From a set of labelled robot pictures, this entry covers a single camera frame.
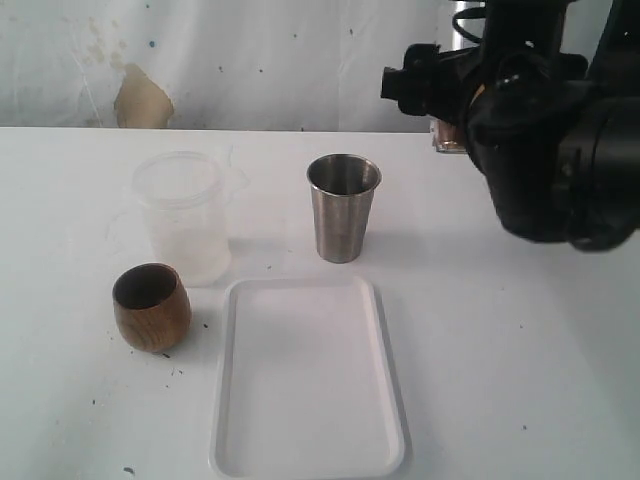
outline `plastic measuring cup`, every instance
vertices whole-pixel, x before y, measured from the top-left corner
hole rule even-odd
[[[219,156],[229,155],[220,149]],[[170,152],[143,162],[133,175],[151,246],[185,286],[220,277],[231,260],[219,164],[197,152]]]

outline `metal tumbler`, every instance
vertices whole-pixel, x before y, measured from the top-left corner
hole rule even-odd
[[[307,170],[318,254],[332,263],[355,260],[362,250],[380,169],[356,155],[327,155]]]

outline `brown wooden cup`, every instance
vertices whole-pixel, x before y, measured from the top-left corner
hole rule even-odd
[[[122,337],[145,352],[175,345],[191,323],[189,298],[178,273],[160,263],[123,273],[113,285],[113,309]]]

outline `white tray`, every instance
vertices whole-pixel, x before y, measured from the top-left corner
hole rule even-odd
[[[227,292],[210,463],[224,477],[390,474],[404,457],[379,312],[360,278]]]

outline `white table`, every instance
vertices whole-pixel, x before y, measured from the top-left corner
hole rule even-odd
[[[234,146],[234,261],[171,358],[133,352],[111,286],[152,260],[128,183],[167,150]],[[0,478],[213,479],[222,293],[354,273],[379,289],[411,435],[400,479],[640,478],[640,244],[585,256],[499,227],[483,178],[428,135],[0,129]],[[375,161],[365,249],[316,255],[308,163]]]

